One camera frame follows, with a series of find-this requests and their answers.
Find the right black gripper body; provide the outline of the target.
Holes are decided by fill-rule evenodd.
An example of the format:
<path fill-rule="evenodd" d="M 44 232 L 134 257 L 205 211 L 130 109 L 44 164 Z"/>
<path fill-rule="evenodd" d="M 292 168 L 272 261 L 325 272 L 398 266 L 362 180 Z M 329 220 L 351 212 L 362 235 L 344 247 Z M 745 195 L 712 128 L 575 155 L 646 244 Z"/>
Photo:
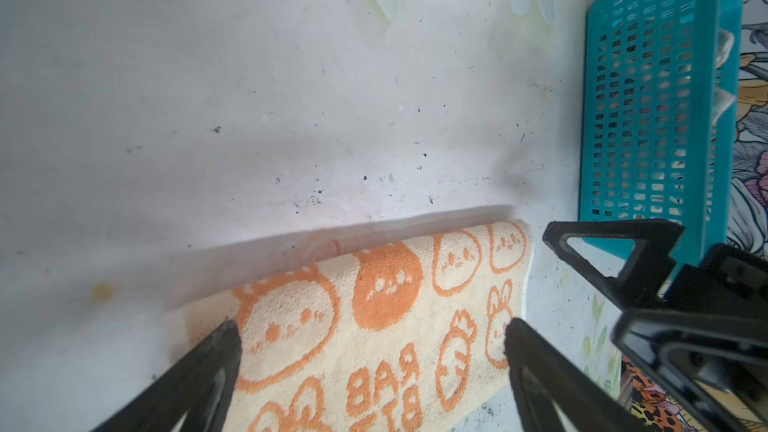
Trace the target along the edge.
<path fill-rule="evenodd" d="M 767 261 L 716 244 L 681 267 L 663 298 L 663 336 L 765 336 Z"/>

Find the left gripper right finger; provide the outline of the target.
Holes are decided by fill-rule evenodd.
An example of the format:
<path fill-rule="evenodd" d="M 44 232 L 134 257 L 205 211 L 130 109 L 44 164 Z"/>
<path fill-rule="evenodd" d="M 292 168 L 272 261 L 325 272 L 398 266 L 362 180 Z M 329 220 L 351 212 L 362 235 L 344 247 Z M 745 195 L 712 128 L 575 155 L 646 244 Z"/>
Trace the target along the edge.
<path fill-rule="evenodd" d="M 504 345 L 525 431 L 562 431 L 560 413 L 578 431 L 646 429 L 524 320 L 511 320 Z"/>

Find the teal plastic basket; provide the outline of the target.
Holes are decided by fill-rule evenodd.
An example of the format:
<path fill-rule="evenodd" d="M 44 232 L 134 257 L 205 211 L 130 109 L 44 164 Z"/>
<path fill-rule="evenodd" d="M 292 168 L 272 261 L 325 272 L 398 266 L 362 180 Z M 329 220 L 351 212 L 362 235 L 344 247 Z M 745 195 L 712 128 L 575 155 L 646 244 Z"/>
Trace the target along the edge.
<path fill-rule="evenodd" d="M 579 217 L 682 225 L 673 250 L 696 263 L 727 235 L 742 0 L 595 0 L 587 14 Z"/>

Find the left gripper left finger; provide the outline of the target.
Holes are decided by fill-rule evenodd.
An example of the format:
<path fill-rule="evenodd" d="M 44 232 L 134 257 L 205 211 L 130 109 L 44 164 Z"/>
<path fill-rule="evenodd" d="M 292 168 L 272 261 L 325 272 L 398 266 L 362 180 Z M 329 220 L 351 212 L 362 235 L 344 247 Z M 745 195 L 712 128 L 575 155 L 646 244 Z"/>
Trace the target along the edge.
<path fill-rule="evenodd" d="M 242 357 L 236 323 L 227 320 L 98 431 L 221 431 Z"/>

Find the orange rabbit print towel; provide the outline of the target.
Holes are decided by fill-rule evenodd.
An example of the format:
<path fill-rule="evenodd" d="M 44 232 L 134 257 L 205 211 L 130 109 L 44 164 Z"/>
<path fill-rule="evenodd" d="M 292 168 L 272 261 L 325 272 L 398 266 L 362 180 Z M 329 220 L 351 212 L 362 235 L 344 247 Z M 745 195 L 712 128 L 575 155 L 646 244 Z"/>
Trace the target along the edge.
<path fill-rule="evenodd" d="M 172 343 L 235 323 L 228 431 L 444 431 L 508 386 L 533 255 L 518 220 L 394 242 L 185 305 Z"/>

